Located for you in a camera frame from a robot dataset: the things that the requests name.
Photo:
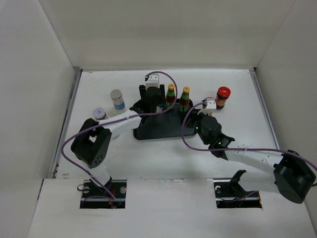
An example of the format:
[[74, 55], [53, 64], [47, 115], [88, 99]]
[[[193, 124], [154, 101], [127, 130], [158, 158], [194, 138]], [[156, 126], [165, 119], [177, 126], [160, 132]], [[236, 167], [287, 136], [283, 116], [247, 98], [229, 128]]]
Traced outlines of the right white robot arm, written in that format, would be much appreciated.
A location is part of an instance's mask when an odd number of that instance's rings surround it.
[[311, 188], [317, 185], [317, 167], [292, 150], [251, 148], [222, 132], [216, 118], [199, 114], [189, 119], [188, 126], [197, 131], [206, 149], [217, 158], [238, 162], [269, 175], [268, 179], [240, 179], [243, 170], [231, 179], [230, 191], [241, 196], [246, 191], [262, 190], [281, 194], [287, 200], [301, 204]]

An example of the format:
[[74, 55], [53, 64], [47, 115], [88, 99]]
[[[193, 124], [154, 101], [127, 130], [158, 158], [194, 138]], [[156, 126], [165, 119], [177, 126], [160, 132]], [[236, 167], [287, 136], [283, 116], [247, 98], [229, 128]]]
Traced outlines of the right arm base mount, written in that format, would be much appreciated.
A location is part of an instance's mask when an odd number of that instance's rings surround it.
[[246, 170], [238, 170], [231, 178], [213, 180], [215, 202], [218, 209], [262, 208], [258, 191], [246, 191], [239, 184]]

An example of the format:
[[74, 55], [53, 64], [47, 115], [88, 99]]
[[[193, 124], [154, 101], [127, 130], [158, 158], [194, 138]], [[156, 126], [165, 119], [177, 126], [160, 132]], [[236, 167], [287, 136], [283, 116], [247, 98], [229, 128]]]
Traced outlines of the tall jar silver lid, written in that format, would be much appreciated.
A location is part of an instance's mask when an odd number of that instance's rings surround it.
[[163, 111], [164, 105], [163, 104], [159, 104], [157, 105], [156, 108], [156, 113], [161, 113]]

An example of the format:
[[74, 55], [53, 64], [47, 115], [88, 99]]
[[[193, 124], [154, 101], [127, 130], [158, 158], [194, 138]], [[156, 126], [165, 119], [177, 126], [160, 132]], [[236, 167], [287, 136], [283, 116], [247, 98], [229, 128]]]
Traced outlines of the large jar red lid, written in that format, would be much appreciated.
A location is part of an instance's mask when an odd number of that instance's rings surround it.
[[223, 109], [225, 106], [226, 100], [230, 97], [231, 90], [228, 87], [222, 86], [219, 87], [216, 95], [216, 108], [218, 110]]

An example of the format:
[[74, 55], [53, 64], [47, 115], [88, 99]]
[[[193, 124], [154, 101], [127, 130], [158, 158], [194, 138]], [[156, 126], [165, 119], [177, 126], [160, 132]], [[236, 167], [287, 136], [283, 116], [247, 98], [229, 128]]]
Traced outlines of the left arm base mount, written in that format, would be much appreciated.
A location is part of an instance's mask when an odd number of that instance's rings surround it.
[[115, 197], [90, 180], [77, 186], [81, 192], [80, 209], [124, 209], [126, 204], [127, 180], [112, 180], [106, 187]]

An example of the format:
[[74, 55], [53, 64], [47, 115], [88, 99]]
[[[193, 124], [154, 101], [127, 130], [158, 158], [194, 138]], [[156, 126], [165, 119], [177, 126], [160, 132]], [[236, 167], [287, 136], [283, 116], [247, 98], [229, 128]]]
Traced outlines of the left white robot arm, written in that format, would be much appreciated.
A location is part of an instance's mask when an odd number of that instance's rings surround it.
[[164, 108], [164, 86], [139, 87], [141, 99], [129, 110], [110, 119], [96, 121], [87, 119], [78, 136], [71, 144], [71, 151], [89, 172], [94, 192], [99, 197], [107, 197], [111, 192], [112, 178], [106, 171], [105, 158], [110, 141], [129, 130], [137, 129], [146, 119]]

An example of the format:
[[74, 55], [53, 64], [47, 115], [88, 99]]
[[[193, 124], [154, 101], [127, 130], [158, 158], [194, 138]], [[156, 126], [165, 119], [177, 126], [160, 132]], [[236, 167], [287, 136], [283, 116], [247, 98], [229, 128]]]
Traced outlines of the tall jar blue label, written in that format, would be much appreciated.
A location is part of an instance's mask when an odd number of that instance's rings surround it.
[[122, 111], [125, 109], [125, 102], [122, 96], [122, 93], [118, 89], [114, 89], [110, 93], [110, 97], [112, 99], [114, 108], [118, 111]]

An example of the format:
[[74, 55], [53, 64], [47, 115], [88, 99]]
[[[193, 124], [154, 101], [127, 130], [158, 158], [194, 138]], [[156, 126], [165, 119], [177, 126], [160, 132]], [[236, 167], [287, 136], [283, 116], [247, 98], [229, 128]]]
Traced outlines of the green sauce bottle yellow cap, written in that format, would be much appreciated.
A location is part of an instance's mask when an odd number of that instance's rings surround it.
[[172, 104], [173, 104], [174, 100], [175, 100], [175, 85], [173, 83], [170, 83], [168, 85], [166, 99], [165, 99], [166, 108], [171, 107], [170, 110], [173, 110], [174, 107], [172, 106]]
[[179, 111], [180, 112], [186, 112], [189, 110], [189, 103], [190, 103], [190, 98], [189, 98], [189, 92], [190, 88], [188, 86], [185, 86], [183, 88], [182, 95], [179, 99]]

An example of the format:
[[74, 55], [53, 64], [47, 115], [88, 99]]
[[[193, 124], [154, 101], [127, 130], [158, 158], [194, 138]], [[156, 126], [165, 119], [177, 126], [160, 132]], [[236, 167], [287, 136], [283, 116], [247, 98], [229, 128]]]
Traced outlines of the small jar white lid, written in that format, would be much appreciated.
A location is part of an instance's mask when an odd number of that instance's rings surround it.
[[103, 120], [107, 118], [105, 110], [100, 107], [93, 110], [93, 116], [96, 120]]

